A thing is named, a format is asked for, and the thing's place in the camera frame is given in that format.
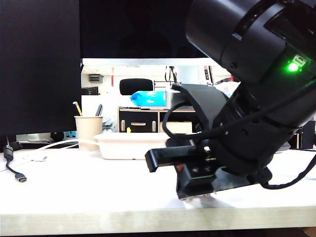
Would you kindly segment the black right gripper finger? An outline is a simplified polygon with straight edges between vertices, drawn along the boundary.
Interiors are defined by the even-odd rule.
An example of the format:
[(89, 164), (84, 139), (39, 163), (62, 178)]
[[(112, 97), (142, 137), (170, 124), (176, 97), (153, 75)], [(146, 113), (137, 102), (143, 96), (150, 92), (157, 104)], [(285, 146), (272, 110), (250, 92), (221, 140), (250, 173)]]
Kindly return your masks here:
[(158, 167), (191, 162), (197, 157), (198, 151), (194, 146), (150, 149), (145, 154), (145, 160), (150, 172), (155, 172)]
[(258, 183), (256, 175), (237, 176), (216, 162), (189, 162), (175, 165), (179, 199), (210, 194)]

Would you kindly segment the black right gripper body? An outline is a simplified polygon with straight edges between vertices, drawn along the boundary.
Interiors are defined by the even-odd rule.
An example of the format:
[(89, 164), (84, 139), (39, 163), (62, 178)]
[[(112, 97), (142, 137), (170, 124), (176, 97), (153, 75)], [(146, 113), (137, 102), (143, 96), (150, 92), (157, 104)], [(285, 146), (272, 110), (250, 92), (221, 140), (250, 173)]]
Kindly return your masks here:
[(314, 112), (312, 85), (240, 85), (231, 97), (206, 85), (173, 85), (190, 104), (202, 131), (179, 139), (206, 141), (215, 158), (238, 176), (259, 173), (267, 183), (266, 166), (274, 153)]

